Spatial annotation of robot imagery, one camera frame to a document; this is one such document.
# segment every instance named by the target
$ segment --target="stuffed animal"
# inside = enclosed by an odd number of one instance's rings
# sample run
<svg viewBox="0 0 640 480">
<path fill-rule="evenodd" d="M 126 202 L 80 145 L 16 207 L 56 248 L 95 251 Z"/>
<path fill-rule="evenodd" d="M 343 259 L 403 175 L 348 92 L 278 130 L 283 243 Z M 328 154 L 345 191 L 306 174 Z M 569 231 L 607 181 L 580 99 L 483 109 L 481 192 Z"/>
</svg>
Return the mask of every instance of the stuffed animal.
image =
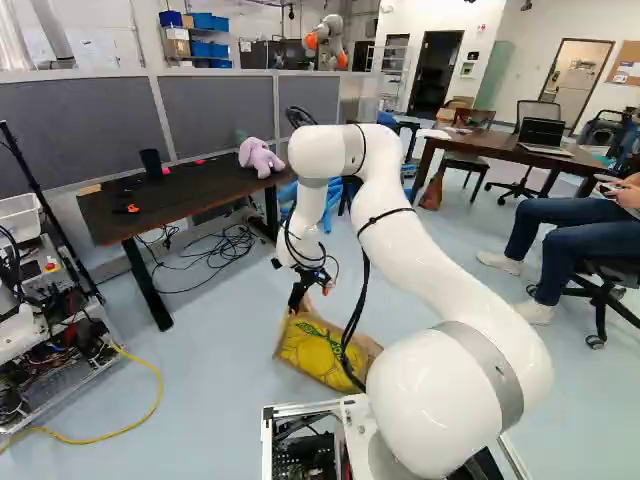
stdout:
<svg viewBox="0 0 640 480">
<path fill-rule="evenodd" d="M 286 164 L 269 150 L 269 146 L 256 137 L 249 137 L 240 144 L 238 160 L 241 167 L 254 167 L 258 171 L 258 178 L 267 178 L 271 175 L 271 170 L 279 172 L 286 167 Z"/>
</svg>

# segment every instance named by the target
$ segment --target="hand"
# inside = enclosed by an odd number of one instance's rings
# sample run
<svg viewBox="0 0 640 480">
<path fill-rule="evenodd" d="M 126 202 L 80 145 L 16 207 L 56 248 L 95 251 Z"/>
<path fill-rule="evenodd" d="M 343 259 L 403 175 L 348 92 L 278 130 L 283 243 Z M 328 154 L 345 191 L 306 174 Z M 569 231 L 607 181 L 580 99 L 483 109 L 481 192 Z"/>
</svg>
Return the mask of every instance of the hand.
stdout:
<svg viewBox="0 0 640 480">
<path fill-rule="evenodd" d="M 605 195 L 614 198 L 621 207 L 640 208 L 640 187 L 636 187 L 635 185 L 624 185 L 624 188 L 611 190 Z"/>
</svg>

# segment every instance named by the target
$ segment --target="white plastic bin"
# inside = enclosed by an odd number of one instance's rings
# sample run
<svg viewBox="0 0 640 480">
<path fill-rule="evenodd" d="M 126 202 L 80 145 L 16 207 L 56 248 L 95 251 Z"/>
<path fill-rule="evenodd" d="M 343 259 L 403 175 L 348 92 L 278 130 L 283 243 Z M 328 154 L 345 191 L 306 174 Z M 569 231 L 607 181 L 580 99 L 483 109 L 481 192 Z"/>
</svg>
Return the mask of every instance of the white plastic bin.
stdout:
<svg viewBox="0 0 640 480">
<path fill-rule="evenodd" d="M 0 200 L 0 225 L 11 232 L 16 242 L 25 242 L 40 235 L 40 202 L 34 193 Z M 0 234 L 0 248 L 10 245 Z"/>
</svg>

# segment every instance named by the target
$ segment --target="person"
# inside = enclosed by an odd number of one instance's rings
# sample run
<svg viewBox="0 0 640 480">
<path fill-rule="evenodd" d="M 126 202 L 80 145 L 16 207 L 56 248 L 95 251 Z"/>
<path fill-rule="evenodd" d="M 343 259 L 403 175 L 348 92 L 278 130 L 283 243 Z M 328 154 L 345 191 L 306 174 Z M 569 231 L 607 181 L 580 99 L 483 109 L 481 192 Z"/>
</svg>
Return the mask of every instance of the person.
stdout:
<svg viewBox="0 0 640 480">
<path fill-rule="evenodd" d="M 640 257 L 640 173 L 605 186 L 607 198 L 536 198 L 518 205 L 504 254 L 478 252 L 490 267 L 519 275 L 541 223 L 558 228 L 542 242 L 542 274 L 533 299 L 514 309 L 533 325 L 548 325 L 553 307 L 585 256 Z"/>
</svg>

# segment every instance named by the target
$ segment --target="bag with lemon print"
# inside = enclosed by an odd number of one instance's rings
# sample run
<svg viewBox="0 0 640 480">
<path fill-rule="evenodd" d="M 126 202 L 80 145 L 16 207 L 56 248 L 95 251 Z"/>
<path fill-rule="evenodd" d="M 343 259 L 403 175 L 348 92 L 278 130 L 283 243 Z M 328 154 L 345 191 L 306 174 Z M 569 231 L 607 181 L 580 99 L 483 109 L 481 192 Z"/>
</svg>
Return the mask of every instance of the bag with lemon print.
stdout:
<svg viewBox="0 0 640 480">
<path fill-rule="evenodd" d="M 358 393 L 340 364 L 342 332 L 341 328 L 323 319 L 305 296 L 297 314 L 285 313 L 274 357 L 334 390 Z M 351 338 L 347 357 L 354 373 L 363 382 L 380 352 L 382 347 L 371 337 L 356 333 Z"/>
</svg>

